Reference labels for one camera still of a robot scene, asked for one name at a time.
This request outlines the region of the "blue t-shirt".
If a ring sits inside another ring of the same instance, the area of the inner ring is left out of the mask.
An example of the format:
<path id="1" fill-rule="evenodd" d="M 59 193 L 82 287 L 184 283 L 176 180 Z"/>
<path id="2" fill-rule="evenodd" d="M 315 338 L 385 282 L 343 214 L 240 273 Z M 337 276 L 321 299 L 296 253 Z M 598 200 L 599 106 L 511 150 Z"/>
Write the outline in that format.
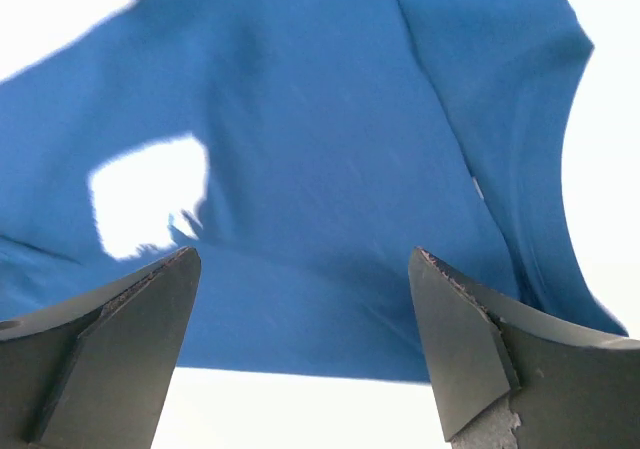
<path id="1" fill-rule="evenodd" d="M 561 319 L 567 0 L 138 0 L 1 86 L 1 315 L 202 261 L 180 362 L 424 381 L 422 247 Z"/>

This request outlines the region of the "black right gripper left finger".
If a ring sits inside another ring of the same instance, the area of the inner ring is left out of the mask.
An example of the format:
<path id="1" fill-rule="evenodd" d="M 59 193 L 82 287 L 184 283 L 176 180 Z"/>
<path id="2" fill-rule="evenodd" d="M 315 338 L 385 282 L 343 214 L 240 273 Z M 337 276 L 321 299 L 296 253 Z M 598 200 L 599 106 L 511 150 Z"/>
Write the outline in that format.
<path id="1" fill-rule="evenodd" d="M 197 251 L 181 248 L 2 322 L 2 448 L 149 448 L 200 274 Z"/>

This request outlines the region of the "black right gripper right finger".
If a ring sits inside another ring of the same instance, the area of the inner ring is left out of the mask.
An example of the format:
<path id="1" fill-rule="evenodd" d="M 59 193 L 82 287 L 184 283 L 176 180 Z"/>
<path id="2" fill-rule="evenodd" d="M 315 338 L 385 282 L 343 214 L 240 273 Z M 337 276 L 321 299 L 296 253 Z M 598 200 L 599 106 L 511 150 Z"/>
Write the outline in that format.
<path id="1" fill-rule="evenodd" d="M 411 255 L 409 279 L 453 447 L 638 447 L 636 340 L 545 314 L 423 249 Z"/>

